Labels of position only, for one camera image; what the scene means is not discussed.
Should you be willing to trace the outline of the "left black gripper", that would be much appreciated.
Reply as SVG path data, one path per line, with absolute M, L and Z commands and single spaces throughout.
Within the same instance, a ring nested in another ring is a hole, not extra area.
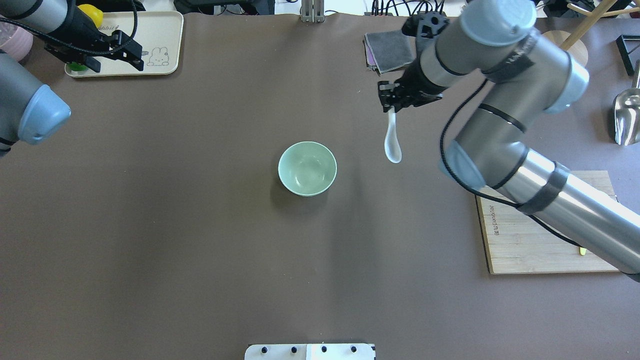
M 45 50 L 66 64 L 84 65 L 95 73 L 101 72 L 101 62 L 95 57 L 121 60 L 142 72 L 145 66 L 142 46 L 122 30 L 107 35 L 96 28 L 91 18 L 77 7 L 85 3 L 96 6 L 91 2 L 64 3 L 66 14 L 60 25 L 44 37 Z

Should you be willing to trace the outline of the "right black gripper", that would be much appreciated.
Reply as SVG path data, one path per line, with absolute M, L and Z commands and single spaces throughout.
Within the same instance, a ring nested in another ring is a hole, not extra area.
M 442 98 L 442 92 L 446 87 L 427 78 L 421 59 L 423 52 L 435 45 L 435 40 L 449 23 L 450 19 L 441 12 L 412 14 L 405 20 L 401 32 L 414 38 L 416 59 L 395 82 L 377 82 L 377 95 L 382 112 L 400 111 L 410 106 L 420 107 Z

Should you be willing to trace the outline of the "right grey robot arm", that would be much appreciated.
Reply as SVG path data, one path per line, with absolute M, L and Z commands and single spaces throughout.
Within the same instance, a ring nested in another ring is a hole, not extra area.
M 401 109 L 438 101 L 480 70 L 493 87 L 448 146 L 440 135 L 443 172 L 476 196 L 494 189 L 508 207 L 638 281 L 639 215 L 522 142 L 539 116 L 567 109 L 590 79 L 536 20 L 530 0 L 474 0 L 399 79 L 378 82 L 382 109 L 393 123 Z

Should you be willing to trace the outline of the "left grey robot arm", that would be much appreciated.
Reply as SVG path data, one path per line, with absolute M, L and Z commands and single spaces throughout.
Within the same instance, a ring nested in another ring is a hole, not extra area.
M 60 62 L 100 73 L 100 59 L 119 60 L 141 72 L 143 48 L 135 40 L 138 10 L 132 7 L 132 32 L 102 32 L 98 9 L 85 10 L 75 0 L 3 0 L 1 22 L 40 39 L 44 50 Z M 34 73 L 27 61 L 1 50 L 1 155 L 19 142 L 38 145 L 57 132 L 71 116 L 70 105 Z

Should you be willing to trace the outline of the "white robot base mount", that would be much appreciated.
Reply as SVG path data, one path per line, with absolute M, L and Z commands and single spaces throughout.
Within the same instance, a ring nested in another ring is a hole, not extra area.
M 317 342 L 252 344 L 245 360 L 375 360 L 374 344 L 366 342 Z

